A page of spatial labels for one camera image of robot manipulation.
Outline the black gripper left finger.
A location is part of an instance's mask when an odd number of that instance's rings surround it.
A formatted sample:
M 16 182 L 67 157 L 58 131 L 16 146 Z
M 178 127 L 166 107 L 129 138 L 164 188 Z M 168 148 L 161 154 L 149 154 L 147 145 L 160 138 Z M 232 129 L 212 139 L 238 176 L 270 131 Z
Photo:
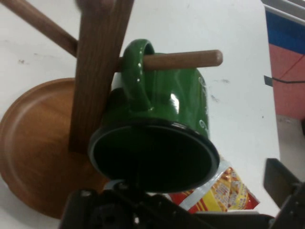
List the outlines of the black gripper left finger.
M 98 194 L 93 189 L 73 192 L 62 215 L 61 229 L 208 229 L 162 195 L 151 196 L 124 183 Z

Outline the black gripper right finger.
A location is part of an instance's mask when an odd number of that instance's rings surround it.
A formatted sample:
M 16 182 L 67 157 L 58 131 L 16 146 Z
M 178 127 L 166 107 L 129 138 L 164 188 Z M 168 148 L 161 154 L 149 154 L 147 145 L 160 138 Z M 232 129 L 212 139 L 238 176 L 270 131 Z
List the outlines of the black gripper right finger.
M 269 223 L 270 229 L 303 229 L 305 227 L 305 184 L 278 159 L 268 158 L 264 188 L 280 208 Z

